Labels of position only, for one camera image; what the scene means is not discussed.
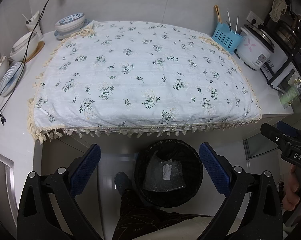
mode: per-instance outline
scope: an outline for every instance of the pink flower decal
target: pink flower decal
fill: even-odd
[[[244,44],[244,46],[249,46],[249,51],[252,52],[252,47],[255,47],[256,44],[250,44],[250,39],[248,38],[248,43]]]

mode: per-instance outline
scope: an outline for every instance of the blue textured pad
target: blue textured pad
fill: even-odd
[[[100,159],[101,149],[95,145],[71,177],[70,195],[72,198],[82,194]]]
[[[277,129],[290,137],[297,137],[297,130],[288,125],[287,123],[279,121],[277,123]]]
[[[230,177],[205,143],[202,143],[199,148],[199,157],[217,191],[228,197],[231,192]]]

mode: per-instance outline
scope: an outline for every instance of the perforated plastic basket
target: perforated plastic basket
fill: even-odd
[[[222,45],[231,54],[243,40],[243,37],[238,33],[231,31],[227,24],[218,23],[212,39]]]

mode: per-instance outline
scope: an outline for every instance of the person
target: person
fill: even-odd
[[[121,217],[112,240],[196,240],[213,218],[205,215],[167,213],[155,206],[146,207],[124,172],[117,173],[114,182],[122,196],[122,202]],[[235,220],[229,234],[237,230],[240,221]]]
[[[291,164],[288,176],[288,183],[285,184],[286,195],[283,198],[283,207],[285,210],[291,211],[295,209],[295,206],[299,203],[299,196],[296,194],[300,185],[295,175],[296,166]]]

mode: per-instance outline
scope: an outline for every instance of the white rice cooker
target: white rice cooker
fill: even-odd
[[[242,62],[258,70],[274,53],[274,44],[263,30],[253,25],[244,26],[245,28],[241,27],[243,40],[237,47],[236,54]]]

